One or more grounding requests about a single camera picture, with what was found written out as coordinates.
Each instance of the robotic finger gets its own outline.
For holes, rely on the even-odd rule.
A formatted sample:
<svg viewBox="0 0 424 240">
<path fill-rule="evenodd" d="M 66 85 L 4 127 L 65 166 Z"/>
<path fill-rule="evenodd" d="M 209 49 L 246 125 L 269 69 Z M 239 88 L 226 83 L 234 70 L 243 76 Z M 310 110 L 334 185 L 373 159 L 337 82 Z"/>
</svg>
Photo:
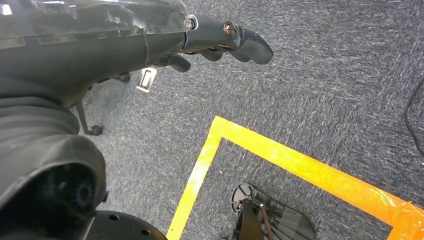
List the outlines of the robotic finger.
<svg viewBox="0 0 424 240">
<path fill-rule="evenodd" d="M 180 53 L 199 54 L 211 62 L 230 53 L 236 60 L 246 63 L 252 60 L 264 65 L 271 61 L 274 52 L 256 32 L 207 16 L 189 16 L 192 29 L 185 34 L 185 44 Z M 183 57 L 173 54 L 161 57 L 155 67 L 171 66 L 180 73 L 187 72 L 191 64 Z"/>
</svg>

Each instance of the orange tape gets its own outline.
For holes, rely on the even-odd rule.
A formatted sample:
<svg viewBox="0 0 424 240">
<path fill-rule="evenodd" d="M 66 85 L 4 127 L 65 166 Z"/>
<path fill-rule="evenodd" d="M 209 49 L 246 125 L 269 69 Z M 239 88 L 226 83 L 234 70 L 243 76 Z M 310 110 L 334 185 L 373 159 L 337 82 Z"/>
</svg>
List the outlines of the orange tape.
<svg viewBox="0 0 424 240">
<path fill-rule="evenodd" d="M 424 211 L 388 192 L 216 116 L 167 237 L 179 240 L 221 138 L 264 158 L 392 226 L 388 240 L 424 240 Z"/>
</svg>

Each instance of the chair wheel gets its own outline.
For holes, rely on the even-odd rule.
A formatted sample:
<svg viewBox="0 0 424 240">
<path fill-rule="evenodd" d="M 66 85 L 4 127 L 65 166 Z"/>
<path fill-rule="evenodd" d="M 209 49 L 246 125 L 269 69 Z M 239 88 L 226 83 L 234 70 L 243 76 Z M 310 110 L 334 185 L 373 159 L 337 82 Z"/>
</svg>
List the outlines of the chair wheel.
<svg viewBox="0 0 424 240">
<path fill-rule="evenodd" d="M 121 83 L 128 83 L 130 80 L 131 80 L 131 76 L 129 73 L 119 77 L 119 81 L 121 81 Z"/>
<path fill-rule="evenodd" d="M 90 135 L 91 136 L 99 136 L 103 133 L 103 127 L 94 125 L 91 127 Z"/>
</svg>

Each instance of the caster wheel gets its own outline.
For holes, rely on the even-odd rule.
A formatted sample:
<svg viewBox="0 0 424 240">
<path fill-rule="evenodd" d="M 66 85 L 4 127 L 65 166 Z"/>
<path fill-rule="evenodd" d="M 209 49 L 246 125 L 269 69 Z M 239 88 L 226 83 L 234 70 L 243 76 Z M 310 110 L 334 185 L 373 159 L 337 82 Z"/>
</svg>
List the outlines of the caster wheel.
<svg viewBox="0 0 424 240">
<path fill-rule="evenodd" d="M 119 77 L 119 81 L 121 81 L 121 83 L 128 83 L 130 80 L 131 80 L 131 76 L 129 73 Z"/>
<path fill-rule="evenodd" d="M 237 214 L 242 210 L 242 201 L 244 199 L 253 199 L 256 196 L 257 190 L 254 186 L 248 183 L 239 184 L 231 195 L 231 210 Z"/>
<path fill-rule="evenodd" d="M 102 133 L 103 133 L 103 127 L 98 125 L 94 125 L 91 127 L 91 132 L 90 132 L 91 136 L 99 136 Z"/>
</svg>

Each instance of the metal bolt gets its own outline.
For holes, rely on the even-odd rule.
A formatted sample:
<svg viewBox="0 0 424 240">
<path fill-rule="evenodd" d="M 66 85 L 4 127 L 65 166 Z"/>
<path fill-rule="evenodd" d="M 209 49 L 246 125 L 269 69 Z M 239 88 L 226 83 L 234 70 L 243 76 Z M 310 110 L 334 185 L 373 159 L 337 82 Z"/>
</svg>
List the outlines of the metal bolt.
<svg viewBox="0 0 424 240">
<path fill-rule="evenodd" d="M 192 28 L 192 22 L 191 21 L 189 21 L 189 20 L 185 20 L 184 21 L 184 26 L 186 27 L 186 28 Z"/>
<path fill-rule="evenodd" d="M 224 24 L 224 33 L 227 38 L 234 38 L 234 34 L 236 33 L 236 31 L 234 29 L 234 25 L 231 22 L 226 22 Z"/>
</svg>

